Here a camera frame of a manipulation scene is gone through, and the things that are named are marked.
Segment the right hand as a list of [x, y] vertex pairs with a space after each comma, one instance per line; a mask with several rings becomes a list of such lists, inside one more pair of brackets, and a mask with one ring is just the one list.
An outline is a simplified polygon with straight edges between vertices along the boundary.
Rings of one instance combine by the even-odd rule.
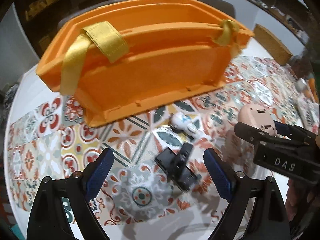
[[319, 182], [315, 185], [290, 178], [285, 207], [292, 237], [319, 233]]

